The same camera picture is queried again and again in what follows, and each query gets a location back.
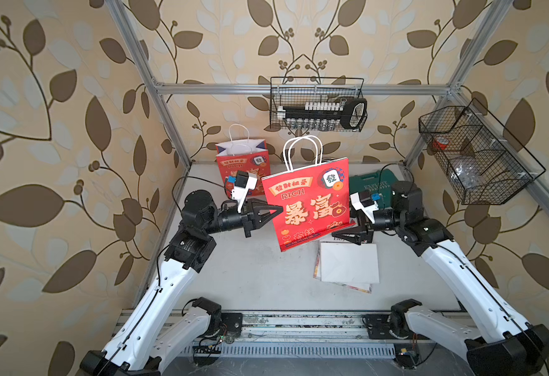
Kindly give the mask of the red paper bag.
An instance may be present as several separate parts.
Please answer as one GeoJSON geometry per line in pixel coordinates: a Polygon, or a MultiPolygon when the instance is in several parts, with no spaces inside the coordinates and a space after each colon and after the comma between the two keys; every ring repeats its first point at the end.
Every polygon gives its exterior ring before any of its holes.
{"type": "Polygon", "coordinates": [[[228,135],[229,141],[216,144],[216,163],[224,186],[229,190],[227,196],[231,198],[230,191],[234,187],[229,179],[234,178],[238,171],[257,175],[256,188],[249,196],[264,195],[262,178],[271,174],[266,140],[252,138],[249,130],[240,124],[230,125],[228,135]]]}
{"type": "Polygon", "coordinates": [[[324,151],[316,136],[292,138],[283,147],[285,171],[262,178],[267,203],[282,207],[273,219],[282,252],[351,225],[349,160],[324,161],[324,151]],[[304,140],[313,144],[315,159],[295,167],[291,150],[304,140]]]}

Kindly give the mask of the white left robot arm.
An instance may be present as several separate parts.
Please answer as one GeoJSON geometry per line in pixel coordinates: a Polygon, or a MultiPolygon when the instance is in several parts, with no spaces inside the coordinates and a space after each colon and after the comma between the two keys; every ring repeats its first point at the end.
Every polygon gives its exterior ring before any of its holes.
{"type": "Polygon", "coordinates": [[[283,211],[255,198],[217,206],[208,191],[188,194],[179,228],[156,260],[155,279],[112,340],[102,350],[87,352],[79,373],[160,375],[196,338],[218,335],[221,306],[205,298],[193,300],[177,324],[169,329],[164,325],[216,248],[214,234],[242,229],[249,237],[283,211]]]}

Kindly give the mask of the white Happy Every Day bag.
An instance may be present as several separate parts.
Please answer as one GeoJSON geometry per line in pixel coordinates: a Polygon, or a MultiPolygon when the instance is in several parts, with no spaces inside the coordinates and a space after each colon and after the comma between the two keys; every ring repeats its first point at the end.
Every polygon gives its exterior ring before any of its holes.
{"type": "Polygon", "coordinates": [[[380,282],[376,244],[325,241],[319,244],[318,275],[321,281],[344,285],[380,282]]]}

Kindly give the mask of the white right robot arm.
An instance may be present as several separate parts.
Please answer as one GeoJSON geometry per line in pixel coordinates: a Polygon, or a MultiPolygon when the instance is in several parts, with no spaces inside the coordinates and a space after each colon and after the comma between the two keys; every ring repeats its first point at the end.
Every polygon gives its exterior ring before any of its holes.
{"type": "Polygon", "coordinates": [[[374,233],[392,230],[442,278],[475,324],[462,326],[406,299],[390,309],[390,335],[429,338],[465,360],[476,375],[533,375],[547,368],[549,330],[518,313],[468,260],[446,226],[425,215],[421,189],[397,181],[390,203],[380,208],[368,191],[351,194],[357,225],[334,232],[334,238],[362,245],[374,233]]]}

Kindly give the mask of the red paper bag front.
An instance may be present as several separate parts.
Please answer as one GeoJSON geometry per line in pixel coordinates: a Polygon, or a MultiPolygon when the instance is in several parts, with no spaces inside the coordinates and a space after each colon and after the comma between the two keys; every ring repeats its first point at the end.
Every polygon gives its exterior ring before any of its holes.
{"type": "Polygon", "coordinates": [[[324,151],[316,136],[292,138],[283,147],[285,171],[262,178],[267,203],[282,207],[273,219],[282,252],[351,225],[349,160],[324,161],[324,151]],[[315,159],[295,167],[291,150],[304,140],[313,144],[315,159]]]}

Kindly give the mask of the floral painted paper bag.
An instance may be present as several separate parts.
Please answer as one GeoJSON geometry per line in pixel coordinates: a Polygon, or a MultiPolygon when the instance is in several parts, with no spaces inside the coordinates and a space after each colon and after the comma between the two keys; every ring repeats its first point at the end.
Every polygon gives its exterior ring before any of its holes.
{"type": "MultiPolygon", "coordinates": [[[[319,281],[322,281],[321,279],[321,254],[317,254],[315,268],[314,268],[314,275],[313,278],[319,281]]],[[[345,284],[341,282],[334,282],[334,285],[339,285],[345,288],[349,288],[354,291],[360,291],[365,294],[371,294],[372,293],[372,286],[370,284],[345,284]]]]}

